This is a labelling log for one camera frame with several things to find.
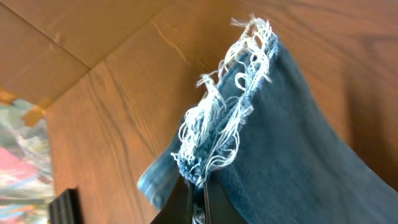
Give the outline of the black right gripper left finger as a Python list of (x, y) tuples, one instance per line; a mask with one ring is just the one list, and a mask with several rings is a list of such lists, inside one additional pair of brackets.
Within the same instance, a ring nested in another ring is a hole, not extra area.
[(84, 224), (77, 188), (65, 189), (49, 203), (50, 224)]

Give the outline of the light blue denim jeans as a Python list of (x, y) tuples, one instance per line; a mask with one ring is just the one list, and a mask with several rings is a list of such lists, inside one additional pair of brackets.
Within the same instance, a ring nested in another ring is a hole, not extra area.
[(159, 210), (181, 176), (212, 175), (246, 223), (396, 223), (397, 192), (334, 132), (268, 21), (231, 20), (243, 33), (203, 98), (137, 185)]

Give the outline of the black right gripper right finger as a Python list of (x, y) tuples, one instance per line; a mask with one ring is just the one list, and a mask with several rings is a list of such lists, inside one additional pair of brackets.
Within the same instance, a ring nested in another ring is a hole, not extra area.
[(245, 224), (235, 209), (219, 178), (212, 175), (201, 190), (183, 177), (177, 179), (164, 208), (151, 224)]

